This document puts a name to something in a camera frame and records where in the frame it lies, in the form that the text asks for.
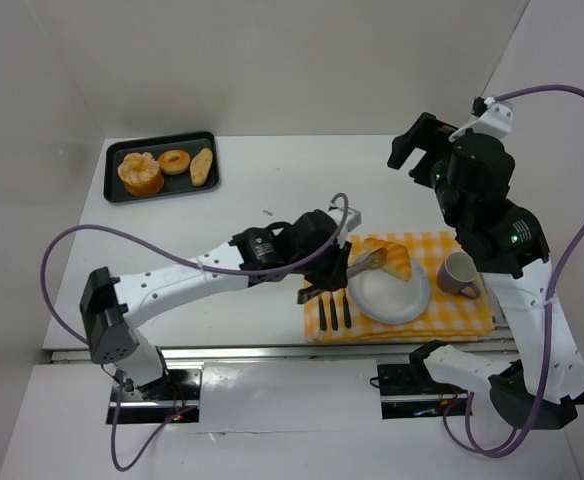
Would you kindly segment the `striped triangular bread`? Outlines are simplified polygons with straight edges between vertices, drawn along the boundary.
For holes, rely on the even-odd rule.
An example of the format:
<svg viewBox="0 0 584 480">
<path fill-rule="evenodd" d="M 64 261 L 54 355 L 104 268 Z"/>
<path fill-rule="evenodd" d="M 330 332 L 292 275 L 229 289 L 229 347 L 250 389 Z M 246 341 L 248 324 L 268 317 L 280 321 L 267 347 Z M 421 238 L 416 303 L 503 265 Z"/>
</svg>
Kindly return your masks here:
<svg viewBox="0 0 584 480">
<path fill-rule="evenodd" d="M 373 252 L 383 249 L 386 252 L 386 261 L 382 269 L 403 282 L 409 282 L 412 278 L 412 264 L 408 248 L 395 241 L 387 241 L 368 237 L 363 241 L 364 249 Z"/>
</svg>

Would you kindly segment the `silver metal tongs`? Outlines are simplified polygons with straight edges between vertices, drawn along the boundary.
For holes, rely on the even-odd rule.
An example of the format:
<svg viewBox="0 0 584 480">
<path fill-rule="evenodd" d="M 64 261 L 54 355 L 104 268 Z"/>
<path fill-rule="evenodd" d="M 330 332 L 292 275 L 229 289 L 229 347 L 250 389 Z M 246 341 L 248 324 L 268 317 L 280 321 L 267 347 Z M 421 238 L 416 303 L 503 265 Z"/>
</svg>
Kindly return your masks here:
<svg viewBox="0 0 584 480">
<path fill-rule="evenodd" d="M 361 260 L 357 260 L 352 266 L 347 268 L 347 279 L 350 280 L 365 271 L 380 269 L 386 264 L 387 255 L 388 252 L 385 248 L 378 248 L 373 252 L 364 254 Z M 340 290 L 340 287 L 335 287 L 332 290 L 326 290 L 316 286 L 306 287 L 297 292 L 296 303 L 303 305 L 326 291 L 330 292 L 337 290 Z"/>
</svg>

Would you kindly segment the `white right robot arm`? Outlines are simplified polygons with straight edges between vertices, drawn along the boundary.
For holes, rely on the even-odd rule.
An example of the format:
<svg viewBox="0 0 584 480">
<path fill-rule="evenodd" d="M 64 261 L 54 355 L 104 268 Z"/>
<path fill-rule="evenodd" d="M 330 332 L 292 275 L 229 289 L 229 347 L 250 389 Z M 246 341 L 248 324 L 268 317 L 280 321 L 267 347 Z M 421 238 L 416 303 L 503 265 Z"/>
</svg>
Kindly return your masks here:
<svg viewBox="0 0 584 480">
<path fill-rule="evenodd" d="M 488 397 L 517 429 L 560 430 L 584 405 L 584 361 L 562 307 L 549 298 L 553 267 L 537 218 L 508 200 L 514 158 L 502 142 L 454 127 L 424 112 L 392 141 L 389 167 L 400 169 L 415 149 L 423 158 L 410 171 L 433 189 L 445 223 L 473 260 L 509 325 L 519 360 L 489 360 L 434 340 L 411 353 L 420 376 Z"/>
</svg>

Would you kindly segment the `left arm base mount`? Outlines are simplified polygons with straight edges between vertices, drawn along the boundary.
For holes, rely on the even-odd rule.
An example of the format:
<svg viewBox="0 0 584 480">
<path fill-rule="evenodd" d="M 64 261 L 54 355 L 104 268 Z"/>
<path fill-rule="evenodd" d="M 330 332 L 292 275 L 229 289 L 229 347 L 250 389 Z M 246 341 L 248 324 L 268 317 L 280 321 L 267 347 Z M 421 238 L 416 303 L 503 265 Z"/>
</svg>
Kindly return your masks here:
<svg viewBox="0 0 584 480">
<path fill-rule="evenodd" d="M 120 404 L 117 421 L 120 425 L 159 425 L 165 420 L 173 424 L 198 423 L 203 367 L 178 365 L 170 368 L 168 375 L 168 382 L 148 397 L 144 397 L 130 380 L 125 381 L 122 391 L 114 381 L 106 423 L 112 424 L 117 404 Z"/>
</svg>

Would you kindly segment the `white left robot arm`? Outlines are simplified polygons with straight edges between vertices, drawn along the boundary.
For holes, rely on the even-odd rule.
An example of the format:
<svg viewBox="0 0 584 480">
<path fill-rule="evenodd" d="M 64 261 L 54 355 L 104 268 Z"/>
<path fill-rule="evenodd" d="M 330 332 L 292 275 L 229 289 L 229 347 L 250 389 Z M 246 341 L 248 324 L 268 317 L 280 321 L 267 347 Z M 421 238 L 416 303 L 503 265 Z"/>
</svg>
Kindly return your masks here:
<svg viewBox="0 0 584 480">
<path fill-rule="evenodd" d="M 221 246 L 171 265 L 115 277 L 106 267 L 90 273 L 79 308 L 93 363 L 112 364 L 122 383 L 145 399 L 157 399 L 173 379 L 163 353 L 140 328 L 149 320 L 200 299 L 277 283 L 300 275 L 307 287 L 300 304 L 347 284 L 348 234 L 360 212 L 331 206 L 293 223 L 249 228 Z"/>
</svg>

